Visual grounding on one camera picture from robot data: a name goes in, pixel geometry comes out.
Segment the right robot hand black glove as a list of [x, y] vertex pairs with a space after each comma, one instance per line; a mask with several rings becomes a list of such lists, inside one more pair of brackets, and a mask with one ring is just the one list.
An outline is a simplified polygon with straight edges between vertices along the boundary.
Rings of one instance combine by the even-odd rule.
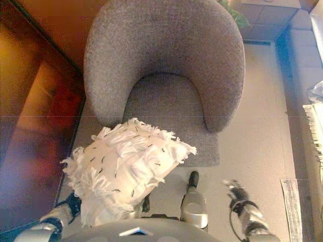
[[240, 182], [232, 180], [223, 180], [224, 185], [228, 188], [228, 196], [231, 198], [230, 207], [233, 207], [238, 202], [249, 200], [248, 193], [241, 186]]

